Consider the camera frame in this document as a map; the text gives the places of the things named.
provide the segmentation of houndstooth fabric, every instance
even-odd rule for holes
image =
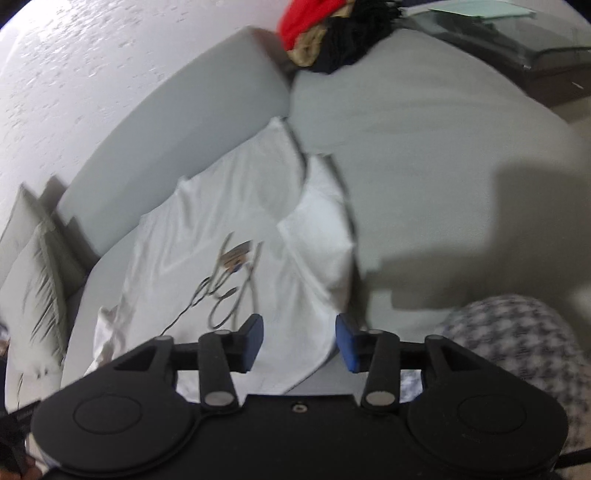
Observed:
[[[587,362],[558,313],[539,300],[504,295],[453,312],[437,330],[552,395],[569,418],[563,452],[583,446],[589,409]]]

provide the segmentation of black fabric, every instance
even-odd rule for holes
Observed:
[[[384,0],[356,0],[349,18],[325,19],[327,31],[310,70],[333,73],[355,63],[392,33],[392,21],[397,16],[399,10],[389,7]]]

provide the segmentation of pillow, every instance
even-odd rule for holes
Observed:
[[[0,238],[0,287],[6,280],[18,254],[31,239],[40,223],[50,235],[48,243],[57,262],[57,268],[66,298],[74,294],[86,280],[86,271],[70,252],[55,224],[34,195],[24,185],[18,189],[8,224]]]
[[[39,224],[0,288],[12,364],[36,377],[61,372],[67,349],[66,305],[48,236],[51,232]]]

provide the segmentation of wall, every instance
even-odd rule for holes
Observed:
[[[581,21],[561,0],[520,0]],[[68,184],[158,85],[288,0],[32,0],[0,30],[0,229],[20,183]]]

